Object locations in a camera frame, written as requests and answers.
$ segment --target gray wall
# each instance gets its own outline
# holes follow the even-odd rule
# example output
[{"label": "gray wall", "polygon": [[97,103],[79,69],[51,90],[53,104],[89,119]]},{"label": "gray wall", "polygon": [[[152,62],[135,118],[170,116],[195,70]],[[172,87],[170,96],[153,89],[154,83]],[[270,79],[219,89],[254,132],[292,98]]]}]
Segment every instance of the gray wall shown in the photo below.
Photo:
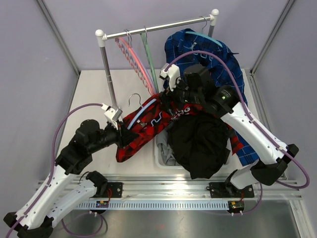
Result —
[{"label": "gray wall", "polygon": [[[296,157],[306,168],[311,185],[303,190],[311,222],[317,225],[316,90],[317,1],[297,1],[272,43],[256,80],[272,131],[286,143],[300,148]],[[305,178],[294,165],[291,179]]]},{"label": "gray wall", "polygon": [[[102,69],[103,62],[95,30],[117,33],[208,15],[220,11],[214,37],[226,43],[242,67],[252,67],[287,0],[45,0],[78,66]],[[190,25],[200,32],[204,23]],[[165,60],[164,44],[168,36],[184,26],[148,34],[154,64],[161,68]],[[112,69],[129,69],[114,40],[106,43]],[[133,36],[133,48],[147,62],[140,36]]]},{"label": "gray wall", "polygon": [[0,237],[48,174],[76,76],[34,0],[0,4]]}]

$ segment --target green hanger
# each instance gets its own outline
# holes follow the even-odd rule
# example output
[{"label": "green hanger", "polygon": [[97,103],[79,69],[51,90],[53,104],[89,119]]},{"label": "green hanger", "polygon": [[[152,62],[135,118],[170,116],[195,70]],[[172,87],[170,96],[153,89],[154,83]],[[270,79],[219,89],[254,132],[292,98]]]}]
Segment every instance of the green hanger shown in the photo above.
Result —
[{"label": "green hanger", "polygon": [[141,33],[140,35],[141,35],[141,39],[143,41],[144,49],[145,49],[145,52],[147,54],[148,62],[149,62],[149,65],[150,65],[151,75],[152,75],[152,78],[153,78],[153,83],[154,83],[156,92],[158,93],[159,92],[159,86],[158,86],[158,82],[157,82],[157,76],[155,75],[155,71],[154,71],[154,64],[153,64],[153,60],[152,60],[150,46],[148,44],[147,33],[145,31],[145,33]]}]

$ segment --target black garment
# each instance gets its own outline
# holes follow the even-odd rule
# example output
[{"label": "black garment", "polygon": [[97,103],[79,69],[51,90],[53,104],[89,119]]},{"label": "black garment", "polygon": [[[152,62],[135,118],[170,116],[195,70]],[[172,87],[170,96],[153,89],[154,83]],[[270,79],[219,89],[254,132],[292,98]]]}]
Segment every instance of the black garment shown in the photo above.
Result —
[{"label": "black garment", "polygon": [[228,159],[230,132],[222,120],[204,112],[184,115],[169,130],[168,143],[192,179],[210,179]]}]

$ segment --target blue plaid shirt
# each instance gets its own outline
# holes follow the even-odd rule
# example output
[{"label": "blue plaid shirt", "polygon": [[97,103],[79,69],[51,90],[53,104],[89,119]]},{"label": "blue plaid shirt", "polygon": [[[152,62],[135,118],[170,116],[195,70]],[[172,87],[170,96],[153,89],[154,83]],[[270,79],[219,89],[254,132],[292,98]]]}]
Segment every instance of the blue plaid shirt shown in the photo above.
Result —
[{"label": "blue plaid shirt", "polygon": [[[221,41],[218,42],[221,43],[222,47],[205,37],[185,34],[186,31],[193,30],[184,29],[168,37],[165,43],[166,62],[171,63],[175,58],[189,51],[207,51],[215,54],[216,56],[221,58],[230,68],[231,73],[233,74],[242,93],[243,100],[247,104],[247,99],[244,95],[243,75],[239,63],[234,57],[235,53],[231,52],[231,50]],[[176,65],[180,69],[181,76],[183,76],[183,72],[187,67],[198,63],[209,69],[216,87],[229,85],[234,88],[229,74],[224,69],[222,64],[210,56],[206,56],[203,54],[188,55],[178,60],[176,62]],[[237,132],[236,134],[239,138],[239,141],[244,145],[244,147],[237,152],[241,164],[245,166],[253,163],[259,158],[259,156],[256,154],[254,149],[246,142],[246,140],[242,138],[241,135],[239,135]]]}]

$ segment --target blue hanger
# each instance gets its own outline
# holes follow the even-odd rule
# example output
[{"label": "blue hanger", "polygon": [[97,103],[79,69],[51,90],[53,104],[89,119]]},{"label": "blue hanger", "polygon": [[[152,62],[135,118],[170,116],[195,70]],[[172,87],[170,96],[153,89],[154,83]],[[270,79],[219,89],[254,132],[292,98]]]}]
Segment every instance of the blue hanger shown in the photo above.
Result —
[{"label": "blue hanger", "polygon": [[196,35],[196,36],[201,36],[204,37],[208,40],[211,40],[212,42],[215,42],[217,45],[219,45],[220,47],[222,47],[222,44],[219,41],[216,41],[214,38],[211,38],[210,36],[206,36],[204,34],[201,33],[197,33],[195,31],[186,31],[185,34],[192,34],[192,35]]}]

